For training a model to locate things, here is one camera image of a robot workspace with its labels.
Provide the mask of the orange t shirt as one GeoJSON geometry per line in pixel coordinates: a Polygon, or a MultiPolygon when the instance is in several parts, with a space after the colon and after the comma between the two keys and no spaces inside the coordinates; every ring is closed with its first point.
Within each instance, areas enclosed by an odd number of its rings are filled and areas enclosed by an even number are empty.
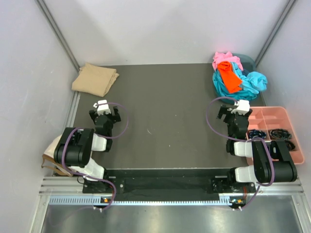
{"type": "Polygon", "coordinates": [[[228,61],[223,61],[217,65],[217,69],[221,75],[223,83],[230,94],[242,90],[242,80],[234,73],[232,64],[228,61]]]}

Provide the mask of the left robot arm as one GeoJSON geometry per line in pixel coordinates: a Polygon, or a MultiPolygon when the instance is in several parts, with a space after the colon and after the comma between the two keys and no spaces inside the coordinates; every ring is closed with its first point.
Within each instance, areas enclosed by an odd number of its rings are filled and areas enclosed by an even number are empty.
{"type": "Polygon", "coordinates": [[[95,128],[84,128],[74,133],[73,128],[65,128],[54,149],[55,162],[65,164],[72,171],[86,174],[83,193],[103,193],[112,189],[107,171],[98,165],[91,155],[95,151],[110,151],[113,126],[121,121],[117,106],[113,107],[113,111],[114,113],[111,113],[108,105],[102,110],[89,111],[95,128]]]}

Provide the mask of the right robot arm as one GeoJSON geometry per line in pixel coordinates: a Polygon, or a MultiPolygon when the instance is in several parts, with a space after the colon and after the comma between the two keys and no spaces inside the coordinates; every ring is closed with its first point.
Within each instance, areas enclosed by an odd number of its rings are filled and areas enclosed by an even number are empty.
{"type": "Polygon", "coordinates": [[[252,158],[253,164],[231,168],[227,187],[232,192],[240,191],[245,183],[267,186],[272,183],[294,182],[297,169],[284,140],[265,142],[261,137],[247,139],[249,117],[252,110],[242,112],[222,105],[217,118],[224,118],[228,139],[226,152],[233,156],[252,158]]]}

